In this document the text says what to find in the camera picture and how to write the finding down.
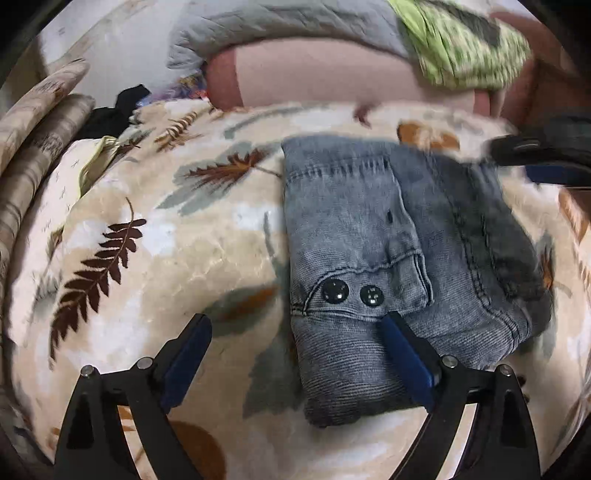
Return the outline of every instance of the green patterned fabric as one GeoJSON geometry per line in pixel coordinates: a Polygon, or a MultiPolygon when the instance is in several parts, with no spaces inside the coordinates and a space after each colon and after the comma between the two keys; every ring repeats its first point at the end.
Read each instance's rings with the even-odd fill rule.
{"type": "Polygon", "coordinates": [[[501,89],[530,56],[527,40],[501,22],[439,0],[388,0],[408,30],[423,75],[454,89],[501,89]]]}

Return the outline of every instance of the blue gripper pad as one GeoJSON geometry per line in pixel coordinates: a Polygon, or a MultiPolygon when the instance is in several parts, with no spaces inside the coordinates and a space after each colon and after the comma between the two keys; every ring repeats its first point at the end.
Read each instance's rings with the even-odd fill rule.
{"type": "Polygon", "coordinates": [[[211,320],[203,315],[188,334],[185,335],[183,332],[178,337],[184,345],[164,375],[164,391],[160,397],[160,406],[165,413],[183,402],[191,386],[201,360],[212,341],[211,320]]]}
{"type": "Polygon", "coordinates": [[[439,383],[439,356],[431,344],[417,337],[397,312],[380,322],[388,357],[411,398],[431,412],[435,406],[433,388],[439,383]]]}

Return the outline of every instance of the gray blanket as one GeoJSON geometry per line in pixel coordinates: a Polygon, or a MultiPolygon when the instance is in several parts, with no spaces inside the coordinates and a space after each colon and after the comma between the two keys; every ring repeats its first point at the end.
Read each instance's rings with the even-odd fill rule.
{"type": "Polygon", "coordinates": [[[339,38],[408,57],[387,0],[190,0],[171,34],[168,67],[198,69],[226,47],[285,37],[339,38]]]}

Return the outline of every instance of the pink pillow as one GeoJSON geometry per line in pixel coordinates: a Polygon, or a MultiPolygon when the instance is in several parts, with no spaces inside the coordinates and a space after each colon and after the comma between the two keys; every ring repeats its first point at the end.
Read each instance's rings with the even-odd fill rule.
{"type": "Polygon", "coordinates": [[[206,79],[209,99],[221,109],[416,100],[490,114],[487,92],[434,87],[408,61],[343,40],[289,38],[232,47],[209,61],[206,79]]]}

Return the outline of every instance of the black cloth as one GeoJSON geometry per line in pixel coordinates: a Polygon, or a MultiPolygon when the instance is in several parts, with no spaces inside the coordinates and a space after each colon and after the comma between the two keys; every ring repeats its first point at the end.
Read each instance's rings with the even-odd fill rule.
{"type": "Polygon", "coordinates": [[[74,140],[83,138],[102,138],[105,135],[120,136],[129,125],[129,117],[135,110],[135,104],[149,95],[143,85],[123,90],[117,95],[115,108],[95,108],[86,123],[80,128],[74,140]]]}

